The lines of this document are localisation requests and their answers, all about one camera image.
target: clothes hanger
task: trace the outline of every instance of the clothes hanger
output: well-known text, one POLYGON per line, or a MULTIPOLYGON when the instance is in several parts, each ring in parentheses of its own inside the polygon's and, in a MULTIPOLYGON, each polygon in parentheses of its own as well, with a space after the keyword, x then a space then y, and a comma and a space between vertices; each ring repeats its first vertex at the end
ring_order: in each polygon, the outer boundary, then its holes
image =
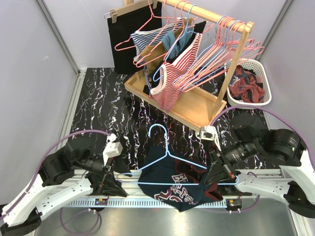
MULTIPOLYGON (((175 31, 176 29, 178 29, 178 28, 181 27, 181 26, 178 26, 178 20, 179 20, 179 18, 176 17, 176 7, 178 6, 179 3, 183 2, 183 1, 185 1, 185 0, 179 1, 179 2, 175 5, 175 7, 174 7, 174 16, 175 16, 174 18, 175 18, 175 22, 173 22, 173 23, 174 23, 174 28, 173 28, 172 31, 175 31)), ((180 19, 181 19, 180 21, 182 22, 182 25, 183 25, 183 26, 184 26, 185 24, 184 24, 184 17, 183 17, 182 11, 183 11, 183 8, 184 8, 185 4, 182 6, 182 9, 181 9, 181 18, 180 18, 180 19)), ((148 46, 151 46, 152 43, 160 36, 160 34, 163 32, 163 30, 169 25, 169 23, 168 23, 168 22, 169 22, 169 18, 168 18, 168 16, 167 16, 166 10, 165 10, 165 15, 166 15, 166 19, 167 19, 166 25, 165 25, 165 26, 161 29, 161 31, 155 36, 155 38, 150 42, 150 44, 149 44, 148 46)), ((149 55, 151 55, 151 52, 152 52, 155 48, 157 48, 157 46, 160 45, 161 43, 162 43, 162 42, 159 42, 157 45, 155 45, 154 48, 151 49, 150 53, 149 53, 148 55, 145 55, 143 58, 148 57, 149 55)), ((136 67, 138 67, 138 68, 140 68, 140 67, 142 67, 142 66, 148 64, 149 62, 144 63, 143 58, 141 57, 141 55, 137 55, 137 56, 134 58, 134 60, 133 60, 133 64, 134 64, 136 67)))
MULTIPOLYGON (((189 9, 189 11, 188 11, 188 14, 187 14, 187 19, 189 18, 190 11, 191 11, 191 9, 192 9, 194 6, 196 6, 196 4, 193 4, 193 5, 190 7, 190 9, 189 9)), ((178 38, 175 40, 175 42, 174 42, 173 45, 171 46, 170 50, 168 50, 168 52, 166 53, 166 55, 165 55, 165 57, 164 57, 164 61, 167 60, 167 58, 168 58, 170 52, 172 51, 172 49, 174 48, 174 46, 177 44, 177 42, 180 40, 180 38, 182 38, 182 37, 185 35, 185 33, 187 32, 188 21, 187 21, 187 24, 186 24, 185 26, 186 26, 186 27, 185 27, 185 30, 183 30, 183 31, 181 32, 181 34, 182 34, 183 32, 184 32, 184 34, 183 34, 183 35, 180 34, 180 37, 178 37, 178 38)), ((160 78, 163 77, 163 75, 161 75, 159 78, 155 79, 157 73, 159 72, 159 69, 158 69, 158 70, 154 73, 154 75, 153 75, 152 80, 153 80, 154 82, 158 81, 160 78)))
MULTIPOLYGON (((236 30, 237 30, 240 26, 245 25, 246 23, 241 23, 241 22, 238 21, 237 24, 238 24, 238 26, 237 26, 236 29, 234 30, 232 41, 234 40, 234 36, 235 36, 236 30)), ((243 55, 241 56, 242 58, 244 58, 245 55, 251 53, 252 51, 255 51, 255 50, 258 49, 257 47, 260 45, 260 42, 258 42, 258 43, 253 43, 253 42, 254 42, 254 40, 251 40, 251 42, 250 42, 247 46, 245 46, 244 51, 246 51, 246 50, 250 50, 250 51, 247 52, 246 54, 243 54, 243 55)), ((217 60, 217 61, 215 61, 215 62, 212 62, 211 64, 208 65, 208 68, 210 68, 211 70, 213 70, 213 71, 214 71, 214 74, 216 74, 215 72, 217 72, 217 71, 220 70, 221 68, 224 68, 224 64, 233 58, 236 49, 234 48, 234 46, 233 46, 232 44, 227 45, 226 47, 229 48, 229 46, 230 46, 230 51, 229 51, 227 54, 225 54, 223 57, 221 57, 220 60, 217 60)), ((247 61, 248 59, 250 59, 250 58, 246 58, 246 60, 241 61, 239 64, 244 63, 244 62, 247 61)), ((207 72, 207 71, 206 71, 206 72, 202 72, 198 77, 201 78, 201 77, 203 77, 203 76, 206 76, 206 77, 202 78, 201 80, 203 80, 203 79, 205 79, 205 78, 209 78, 209 72, 207 72)))
MULTIPOLYGON (((151 8, 151 4, 149 4, 149 9, 150 9, 150 12, 151 12, 151 17, 150 17, 150 19, 149 19, 146 23, 144 23, 143 26, 141 26, 137 31, 142 30, 142 29, 144 28, 144 26, 146 26, 153 18, 167 19, 168 22, 169 22, 169 19, 175 19, 174 17, 162 17, 162 16, 156 16, 156 15, 154 15, 153 10, 152 10, 152 8, 151 8)), ((130 47, 126 47, 126 48, 120 48, 120 49, 117 48, 118 46, 120 46, 120 45, 122 45, 122 44, 124 44, 124 43, 127 43, 127 42, 129 42, 130 40, 131 40, 131 37, 129 37, 128 40, 123 41, 123 42, 117 44, 117 45, 115 46, 115 50, 116 50, 116 51, 122 51, 122 50, 130 49, 130 48, 134 48, 135 45, 134 45, 134 46, 130 46, 130 47)))
MULTIPOLYGON (((214 23, 211 24, 211 25, 206 25, 207 28, 204 30, 204 33, 208 32, 208 31, 210 30, 210 28, 211 28, 213 25, 214 25, 214 23)), ((190 26, 188 26, 188 29, 189 29, 189 28, 193 28, 194 26, 195 26, 195 25, 191 24, 190 26)), ((208 40, 209 34, 206 33, 206 35, 207 35, 207 38, 201 43, 201 45, 204 44, 204 43, 208 40)), ((150 61, 148 61, 148 62, 144 62, 144 59, 145 59, 146 57, 150 56, 150 55, 151 55, 151 52, 153 52, 161 43, 162 43, 162 42, 159 42, 155 47, 153 47, 153 48, 151 49, 151 51, 150 51, 149 54, 145 55, 143 58, 141 58, 139 61, 137 61, 137 63, 135 64, 136 67, 140 68, 140 67, 142 67, 143 65, 149 64, 149 63, 155 61, 155 60, 158 59, 158 58, 161 58, 161 57, 166 56, 167 53, 164 53, 164 54, 162 54, 162 55, 160 55, 160 56, 158 56, 158 57, 156 57, 156 58, 154 58, 154 59, 152 59, 152 60, 150 60, 150 61)))
MULTIPOLYGON (((236 27, 236 29, 235 29, 235 31, 234 31, 234 34, 235 34, 236 30, 237 30, 241 25, 243 25, 243 24, 244 24, 244 23, 239 24, 239 25, 236 27)), ((251 53, 251 52, 253 52, 253 51, 260 50, 261 48, 263 48, 263 47, 258 47, 259 45, 260 45, 260 42, 258 42, 258 43, 252 43, 251 46, 248 45, 248 46, 246 46, 244 49, 249 50, 248 53, 251 53)), ((228 57, 225 57, 225 59, 224 59, 223 61, 221 61, 219 65, 216 65, 215 67, 212 65, 212 70, 213 70, 213 71, 212 71, 211 73, 209 73, 209 72, 208 72, 208 74, 207 74, 207 72, 206 72, 206 73, 201 73, 199 76, 200 76, 200 77, 201 77, 201 76, 205 76, 205 77, 201 78, 199 81, 194 81, 194 82, 192 82, 192 83, 190 83, 190 84, 186 84, 184 87, 182 87, 182 91, 184 91, 184 92, 190 91, 190 90, 194 89, 195 87, 200 86, 200 85, 202 85, 202 84, 204 84, 204 83, 210 81, 211 79, 213 79, 213 78, 215 78, 215 77, 217 77, 217 76, 223 74, 225 71, 228 70, 228 68, 222 70, 222 69, 224 68, 224 64, 225 64, 226 62, 230 61, 230 60, 233 58, 234 52, 235 52, 235 50, 233 50, 233 51, 229 54, 228 57)), ((250 57, 250 58, 246 58, 246 60, 239 62, 238 65, 240 65, 240 64, 242 64, 242 63, 244 63, 244 62, 246 62, 248 59, 251 59, 251 58, 253 58, 253 57, 255 57, 255 56, 256 56, 256 55, 254 55, 254 56, 252 56, 252 57, 250 57)))
POLYGON ((216 63, 219 63, 221 61, 221 64, 224 65, 224 62, 225 62, 225 58, 229 55, 231 58, 233 57, 234 55, 234 52, 235 51, 231 51, 231 48, 232 47, 229 47, 229 44, 227 42, 227 39, 230 38, 230 33, 231 33, 231 28, 232 26, 236 25, 236 24, 239 24, 239 26, 237 28, 239 28, 241 25, 245 24, 245 23, 242 23, 240 21, 234 21, 230 27, 227 29, 226 31, 226 35, 225 35, 225 38, 222 38, 224 40, 224 46, 223 48, 221 48, 221 50, 213 57, 211 58, 203 67, 202 69, 193 77, 191 78, 189 81, 185 82, 182 86, 181 86, 181 90, 182 91, 187 91, 186 89, 188 87, 190 87, 190 85, 197 85, 200 81, 202 81, 204 78, 203 76, 205 75, 209 75, 209 73, 211 73, 211 71, 213 71, 215 68, 214 66, 216 65, 216 63))
MULTIPOLYGON (((238 24, 238 26, 236 27, 236 29, 235 29, 234 32, 236 32, 236 30, 237 30, 241 25, 243 25, 243 24, 245 24, 245 23, 242 23, 242 22, 240 22, 240 21, 235 21, 232 25, 235 25, 235 24, 238 24)), ((225 62, 227 62, 227 61, 229 61, 230 59, 233 58, 234 53, 235 53, 235 50, 230 50, 228 54, 226 54, 225 56, 223 56, 222 59, 219 60, 219 61, 220 61, 220 64, 222 65, 222 68, 224 67, 224 63, 225 63, 225 62)), ((216 73, 216 72, 219 70, 219 69, 217 69, 217 68, 219 67, 218 65, 217 65, 216 67, 214 67, 214 66, 215 66, 215 63, 210 63, 210 64, 207 63, 206 66, 204 66, 204 67, 207 67, 207 68, 206 68, 206 69, 203 68, 204 70, 201 70, 200 73, 195 76, 195 79, 190 80, 188 83, 185 83, 185 84, 181 87, 181 90, 182 90, 182 91, 185 91, 185 92, 190 91, 190 90, 192 90, 193 88, 195 88, 195 87, 197 87, 197 86, 200 86, 200 85, 206 83, 207 81, 209 81, 209 80, 211 80, 211 79, 213 79, 213 78, 215 78, 215 77, 217 77, 217 76, 223 74, 226 70, 222 70, 222 71, 220 71, 219 73, 216 73)))
MULTIPOLYGON (((169 150, 168 150, 168 135, 167 135, 167 130, 166 128, 161 125, 161 124, 154 124, 150 127, 149 129, 149 132, 148 132, 148 136, 151 137, 151 130, 154 126, 159 126, 161 127, 163 130, 164 130, 164 138, 165 138, 165 155, 163 157, 160 157, 159 159, 151 162, 150 164, 148 165, 145 165, 144 167, 140 168, 139 170, 137 170, 135 173, 122 173, 122 174, 117 174, 116 176, 116 179, 117 181, 119 181, 120 183, 135 183, 135 184, 148 184, 148 185, 199 185, 199 183, 151 183, 151 182, 134 182, 134 181, 122 181, 119 179, 119 176, 121 175, 136 175, 139 171, 159 162, 160 160, 166 158, 168 155, 170 157, 173 157, 175 159, 178 159, 178 160, 181 160, 181 161, 184 161, 184 162, 187 162, 187 163, 190 163, 192 165, 195 165, 195 166, 198 166, 200 168, 203 168, 203 169, 207 169, 207 167, 204 167, 204 166, 201 166, 201 165, 198 165, 196 163, 193 163, 191 161, 188 161, 188 160, 185 160, 185 159, 182 159, 180 157, 177 157, 177 156, 174 156, 172 155, 169 150)), ((239 182, 239 178, 236 176, 236 182, 235 183, 218 183, 218 185, 236 185, 237 183, 239 182)))
POLYGON ((175 80, 173 82, 173 86, 177 89, 179 89, 181 87, 181 85, 183 83, 185 83, 187 80, 190 80, 191 78, 194 78, 194 74, 197 70, 199 70, 199 68, 202 66, 203 63, 205 63, 208 58, 209 55, 211 55, 211 53, 213 51, 215 51, 217 48, 219 48, 219 44, 220 44, 220 33, 221 33, 221 29, 222 29, 222 24, 224 25, 225 22, 230 21, 232 18, 228 17, 228 16, 222 16, 218 22, 216 23, 216 36, 212 42, 212 44, 210 46, 208 46, 206 49, 204 49, 200 55, 196 58, 195 62, 190 66, 189 68, 189 72, 181 77, 179 77, 177 80, 175 80))

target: gray wall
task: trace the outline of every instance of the gray wall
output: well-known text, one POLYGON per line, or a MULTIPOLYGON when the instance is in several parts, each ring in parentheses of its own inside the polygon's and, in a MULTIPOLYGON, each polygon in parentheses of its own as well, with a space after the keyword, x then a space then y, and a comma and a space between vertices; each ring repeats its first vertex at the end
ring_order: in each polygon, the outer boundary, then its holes
MULTIPOLYGON (((296 0, 262 57, 272 101, 266 107, 296 126, 315 152, 315 1, 296 0)), ((270 116, 271 128, 283 127, 270 116)), ((315 220, 310 220, 315 235, 315 220)))
POLYGON ((75 74, 34 0, 0 1, 0 204, 56 141, 75 74))
MULTIPOLYGON (((107 20, 103 15, 110 9, 123 6, 123 0, 44 1, 80 68, 114 66, 107 20)), ((255 22, 252 37, 257 41, 263 41, 285 0, 194 0, 190 2, 220 15, 231 16, 236 20, 255 22)), ((173 16, 174 8, 168 7, 167 12, 169 16, 173 16)), ((211 35, 209 39, 201 50, 211 44, 211 35)))

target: white plastic basket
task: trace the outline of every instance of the white plastic basket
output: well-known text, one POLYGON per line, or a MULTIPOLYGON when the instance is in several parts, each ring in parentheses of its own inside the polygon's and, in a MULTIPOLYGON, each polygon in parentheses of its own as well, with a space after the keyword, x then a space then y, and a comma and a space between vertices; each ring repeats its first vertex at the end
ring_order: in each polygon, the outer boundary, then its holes
MULTIPOLYGON (((253 59, 240 59, 240 61, 245 61, 241 64, 241 66, 243 68, 248 69, 248 70, 253 70, 256 73, 256 75, 261 78, 261 81, 263 83, 263 89, 265 90, 264 102, 262 102, 262 103, 249 103, 249 102, 243 102, 241 100, 236 100, 231 96, 230 89, 227 88, 227 101, 228 101, 228 103, 231 106, 252 105, 252 106, 261 107, 261 106, 267 105, 271 101, 271 92, 270 92, 270 88, 269 88, 269 84, 268 84, 268 80, 267 80, 267 76, 266 76, 264 67, 262 66, 262 64, 260 62, 253 60, 253 59)), ((225 63, 224 68, 227 69, 230 66, 231 62, 232 62, 232 60, 225 63)))

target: black skirt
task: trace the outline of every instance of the black skirt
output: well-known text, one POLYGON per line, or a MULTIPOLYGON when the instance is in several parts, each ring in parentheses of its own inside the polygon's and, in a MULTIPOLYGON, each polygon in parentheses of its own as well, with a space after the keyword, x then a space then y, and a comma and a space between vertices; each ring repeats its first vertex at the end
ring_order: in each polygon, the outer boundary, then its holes
MULTIPOLYGON (((162 3, 158 2, 157 7, 153 9, 155 16, 162 15, 162 3)), ((133 12, 117 17, 116 23, 112 19, 107 19, 108 32, 112 53, 114 58, 115 71, 118 74, 133 74, 141 68, 137 68, 132 62, 136 56, 136 48, 130 48, 122 51, 116 51, 115 46, 130 38, 130 35, 143 26, 151 18, 149 6, 142 7, 133 12)), ((153 17, 141 31, 156 30, 162 27, 162 19, 153 17)), ((127 48, 134 46, 132 39, 129 42, 120 45, 118 48, 127 48)))

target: striped shirt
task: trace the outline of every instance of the striped shirt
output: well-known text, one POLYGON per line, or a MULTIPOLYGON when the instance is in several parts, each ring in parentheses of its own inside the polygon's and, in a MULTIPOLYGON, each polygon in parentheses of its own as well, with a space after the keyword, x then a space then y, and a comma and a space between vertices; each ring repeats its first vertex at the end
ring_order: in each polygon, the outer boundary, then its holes
MULTIPOLYGON (((133 43, 136 47, 136 51, 137 51, 137 56, 145 49, 146 46, 148 46, 152 40, 158 35, 158 37, 154 40, 154 42, 151 43, 152 46, 157 45, 159 42, 161 42, 161 40, 164 38, 164 36, 167 34, 167 32, 171 31, 171 30, 176 30, 178 29, 178 27, 182 26, 183 22, 179 21, 175 23, 170 23, 169 25, 167 25, 165 27, 165 29, 163 28, 159 28, 159 29, 154 29, 151 31, 136 31, 135 33, 132 33, 130 36, 133 40, 133 43)), ((144 66, 143 67, 143 71, 144 71, 144 76, 146 79, 146 83, 149 87, 149 90, 152 89, 152 85, 151 83, 149 83, 150 81, 150 77, 148 76, 147 73, 147 67, 144 66)))
POLYGON ((186 74, 196 60, 201 38, 202 34, 198 33, 192 44, 172 64, 165 62, 161 66, 160 74, 163 77, 160 79, 159 85, 151 90, 151 98, 161 109, 170 112, 175 107, 182 92, 180 89, 174 88, 172 83, 178 77, 186 74))

